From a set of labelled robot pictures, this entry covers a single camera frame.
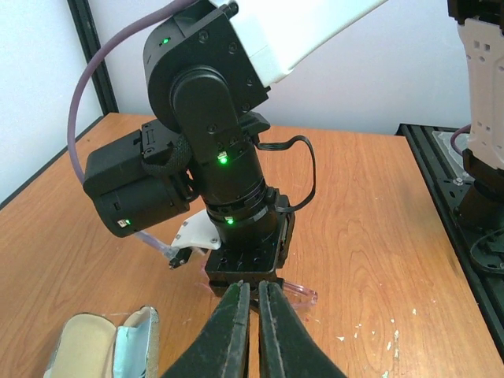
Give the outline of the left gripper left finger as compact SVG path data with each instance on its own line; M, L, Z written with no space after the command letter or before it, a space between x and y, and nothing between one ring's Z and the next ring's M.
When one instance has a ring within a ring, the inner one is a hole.
M250 346L250 285L231 284L196 340L164 377L247 377Z

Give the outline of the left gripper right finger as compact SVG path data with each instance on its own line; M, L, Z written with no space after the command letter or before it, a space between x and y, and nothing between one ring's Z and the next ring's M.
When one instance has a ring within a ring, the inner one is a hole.
M279 284L259 284L261 377L344 377L307 332Z

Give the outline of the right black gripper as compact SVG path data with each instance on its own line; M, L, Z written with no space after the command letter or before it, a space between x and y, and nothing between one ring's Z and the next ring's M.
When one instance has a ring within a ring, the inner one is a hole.
M243 219L237 213L221 216L215 209L206 210L221 240L205 266L209 287L216 296L239 281L248 283L252 291L257 291L263 280L280 282L276 270L287 260L295 215L276 208L289 205L287 196L278 196L273 204L262 202L259 212Z

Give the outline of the pink transparent sunglasses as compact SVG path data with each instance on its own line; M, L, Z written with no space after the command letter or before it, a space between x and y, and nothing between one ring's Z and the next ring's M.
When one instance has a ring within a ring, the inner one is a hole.
M289 304L295 311L307 311L317 304L318 293L302 285L290 283L278 278L276 283L282 289ZM198 291L202 291L211 298L221 300L228 289L225 283L223 286L212 286L205 274L202 274L194 283ZM259 310L259 290L258 282L250 283L250 308L257 313Z

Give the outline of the light blue cleaning cloth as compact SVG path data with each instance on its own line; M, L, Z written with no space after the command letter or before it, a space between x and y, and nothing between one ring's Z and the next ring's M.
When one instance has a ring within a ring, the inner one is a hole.
M113 355L113 376L139 378L146 376L150 321L136 326L119 326Z

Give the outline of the plaid brown glasses case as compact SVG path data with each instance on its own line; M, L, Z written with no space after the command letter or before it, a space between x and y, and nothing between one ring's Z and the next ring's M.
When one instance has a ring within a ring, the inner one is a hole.
M158 376L159 316L152 306L131 313L119 326L150 321L145 377ZM114 377L113 355L117 328L109 319L78 313L66 321L44 372L45 377Z

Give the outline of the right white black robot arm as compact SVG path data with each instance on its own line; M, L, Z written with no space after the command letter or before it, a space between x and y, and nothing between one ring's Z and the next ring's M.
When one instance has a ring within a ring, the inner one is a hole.
M154 120L92 152L76 168L103 224L132 235L189 209L196 198L216 233L194 226L188 246L210 252L206 274L222 295L243 281L276 281L299 205L269 186L258 151L269 128L256 107L315 49L377 1L174 1L123 28L93 56L75 89L124 40L151 30L143 49Z

